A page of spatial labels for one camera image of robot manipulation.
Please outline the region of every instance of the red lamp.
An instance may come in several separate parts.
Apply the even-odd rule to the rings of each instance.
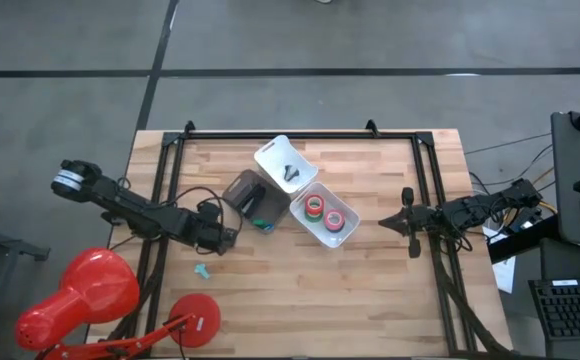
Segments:
[[[21,315],[16,325],[19,345],[41,351],[36,359],[107,359],[124,354],[131,359],[170,335],[185,347],[210,342],[219,331],[221,312],[204,294],[189,294],[177,301],[163,327],[141,338],[65,345],[61,339],[82,323],[118,319],[139,302],[139,285],[126,262],[107,249],[88,249],[68,265],[59,291]]]
[[[17,342],[41,351],[82,323],[99,324],[131,312],[139,285],[126,262],[114,252],[92,248],[68,265],[59,291],[26,311],[17,322]]]

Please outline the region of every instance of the red lamp shade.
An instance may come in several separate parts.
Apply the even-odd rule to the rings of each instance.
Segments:
[[[128,314],[138,301],[139,285],[128,264],[110,250],[88,249],[68,265],[58,292],[21,315],[17,342],[29,350],[47,349],[82,323]]]

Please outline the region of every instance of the concrete floor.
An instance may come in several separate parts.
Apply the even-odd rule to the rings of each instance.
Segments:
[[[149,69],[167,5],[0,0],[0,70]],[[277,67],[580,67],[580,0],[180,2],[164,69]],[[46,263],[22,258],[0,312],[0,359],[33,357],[14,344],[14,321],[55,290],[77,253],[107,243],[100,209],[51,193],[59,162],[88,159],[121,176],[147,82],[0,79],[0,231],[52,247]],[[469,151],[546,133],[551,112],[572,109],[580,75],[161,79],[147,128],[359,128],[374,119],[458,128]],[[549,141],[468,155],[468,164],[485,182],[507,179]],[[548,156],[527,177],[550,166]],[[544,195],[555,202],[553,188]],[[537,260],[519,259],[515,294],[502,296],[515,347],[532,354],[541,334],[523,284],[539,278]]]

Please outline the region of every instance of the small toy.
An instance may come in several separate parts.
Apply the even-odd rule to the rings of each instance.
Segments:
[[[267,222],[260,219],[253,220],[252,225],[264,231],[271,231],[272,229],[274,229],[274,224],[268,224]]]
[[[197,264],[194,267],[194,273],[201,275],[204,279],[210,279],[210,274],[206,270],[206,264]]]

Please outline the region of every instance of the keyboard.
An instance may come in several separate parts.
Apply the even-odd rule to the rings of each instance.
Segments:
[[[546,340],[580,339],[580,279],[529,284]]]

